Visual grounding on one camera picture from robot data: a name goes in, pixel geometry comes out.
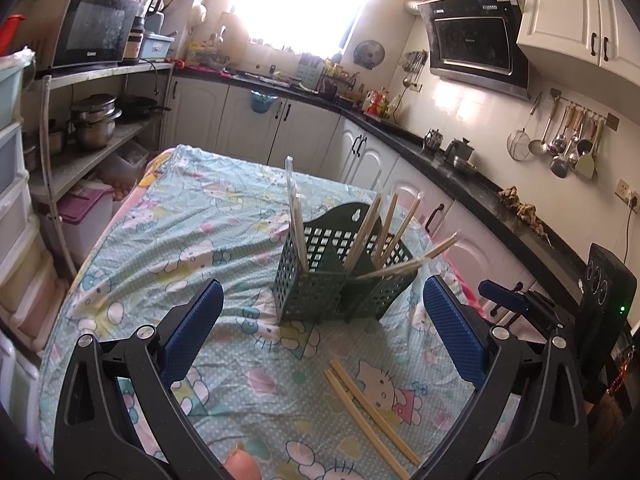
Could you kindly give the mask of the person's left hand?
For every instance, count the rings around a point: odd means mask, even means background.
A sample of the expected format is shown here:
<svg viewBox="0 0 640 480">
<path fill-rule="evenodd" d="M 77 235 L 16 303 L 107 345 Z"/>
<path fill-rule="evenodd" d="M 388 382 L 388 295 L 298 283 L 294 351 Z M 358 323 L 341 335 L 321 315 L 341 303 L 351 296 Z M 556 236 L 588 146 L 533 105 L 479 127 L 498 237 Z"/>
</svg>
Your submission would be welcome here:
<svg viewBox="0 0 640 480">
<path fill-rule="evenodd" d="M 234 448 L 224 462 L 234 480 L 262 480 L 258 463 L 242 448 Z"/>
</svg>

